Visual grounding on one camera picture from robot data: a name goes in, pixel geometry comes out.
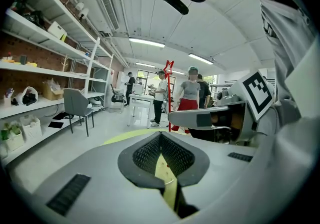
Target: ceiling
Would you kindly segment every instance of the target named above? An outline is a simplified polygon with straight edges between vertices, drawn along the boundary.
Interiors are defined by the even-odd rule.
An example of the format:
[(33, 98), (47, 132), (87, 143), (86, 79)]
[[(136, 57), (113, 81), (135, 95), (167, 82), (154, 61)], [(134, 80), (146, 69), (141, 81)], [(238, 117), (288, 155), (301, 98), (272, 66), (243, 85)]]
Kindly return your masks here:
[[(129, 63), (161, 68), (167, 60), (174, 60), (175, 70), (186, 72), (195, 65), (204, 75), (273, 67), (273, 51), (262, 28), (259, 0), (183, 0), (190, 9), (185, 16), (162, 0), (111, 0), (119, 24), (117, 30), (101, 0), (79, 1), (90, 9), (88, 17), (93, 25), (112, 35)], [(129, 36), (166, 46), (132, 43)], [(214, 65), (188, 57), (191, 52), (213, 57)]]

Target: desk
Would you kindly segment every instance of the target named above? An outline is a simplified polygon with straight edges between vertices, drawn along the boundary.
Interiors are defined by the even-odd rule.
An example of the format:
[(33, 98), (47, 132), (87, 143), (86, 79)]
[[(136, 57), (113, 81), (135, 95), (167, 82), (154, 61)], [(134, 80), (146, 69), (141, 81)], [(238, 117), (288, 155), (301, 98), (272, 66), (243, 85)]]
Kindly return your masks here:
[(155, 98), (151, 95), (136, 95), (136, 94), (131, 94), (129, 95), (129, 97), (130, 97), (130, 115), (128, 120), (128, 126), (130, 126), (132, 119), (135, 116), (135, 110), (136, 110), (135, 108), (141, 107), (141, 108), (149, 109), (146, 127), (150, 128), (150, 111)]

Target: woman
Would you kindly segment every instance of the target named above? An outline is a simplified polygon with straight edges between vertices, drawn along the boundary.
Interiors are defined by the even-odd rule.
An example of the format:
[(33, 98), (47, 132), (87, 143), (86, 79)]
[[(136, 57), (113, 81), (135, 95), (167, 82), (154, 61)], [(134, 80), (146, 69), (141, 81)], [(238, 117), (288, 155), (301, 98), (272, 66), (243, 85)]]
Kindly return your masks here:
[[(177, 94), (175, 95), (175, 103), (179, 102), (181, 93), (183, 91), (183, 97), (178, 108), (179, 110), (196, 110), (199, 108), (199, 91), (200, 84), (197, 83), (199, 70), (197, 67), (189, 68), (189, 80), (181, 84)], [(179, 126), (173, 126), (173, 131), (178, 131)]]

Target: red pants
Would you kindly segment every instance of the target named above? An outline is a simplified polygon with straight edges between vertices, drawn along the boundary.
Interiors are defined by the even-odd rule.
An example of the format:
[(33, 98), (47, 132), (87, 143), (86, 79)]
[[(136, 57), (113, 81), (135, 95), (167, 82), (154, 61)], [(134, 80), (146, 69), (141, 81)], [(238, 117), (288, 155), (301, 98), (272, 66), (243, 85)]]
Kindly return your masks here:
[[(179, 110), (197, 110), (198, 109), (198, 104), (195, 100), (187, 100), (187, 99), (181, 99), (179, 108)], [(173, 131), (178, 131), (179, 130), (179, 126), (173, 126), (171, 128), (171, 130)], [(189, 130), (185, 130), (184, 131), (186, 134), (189, 134)]]

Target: fluorescent light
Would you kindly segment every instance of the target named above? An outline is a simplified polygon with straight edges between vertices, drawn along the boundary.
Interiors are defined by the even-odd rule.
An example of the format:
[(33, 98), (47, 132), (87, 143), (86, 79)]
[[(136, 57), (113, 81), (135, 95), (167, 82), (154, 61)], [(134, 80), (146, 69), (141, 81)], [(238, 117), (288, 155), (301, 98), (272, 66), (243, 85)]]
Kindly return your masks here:
[(146, 67), (154, 68), (154, 66), (153, 66), (153, 65), (149, 65), (149, 64), (145, 64), (145, 63), (139, 63), (139, 62), (136, 62), (136, 65), (141, 65), (141, 66), (146, 66)]
[(184, 73), (182, 73), (182, 72), (179, 72), (179, 71), (172, 71), (173, 73), (177, 73), (177, 74), (181, 74), (181, 75), (184, 75)]
[(199, 60), (199, 61), (205, 62), (205, 63), (207, 63), (207, 64), (213, 64), (213, 62), (211, 62), (211, 61), (209, 61), (209, 60), (207, 60), (207, 59), (204, 59), (204, 58), (202, 58), (202, 57), (200, 57), (200, 56), (198, 56), (198, 55), (189, 54), (189, 56), (192, 57), (192, 58), (195, 58), (195, 59), (197, 59), (197, 60)]
[(151, 45), (151, 46), (165, 47), (164, 44), (150, 41), (150, 40), (144, 40), (144, 39), (139, 39), (139, 38), (129, 38), (129, 40), (131, 42), (142, 43), (142, 44), (147, 44), (147, 45)]

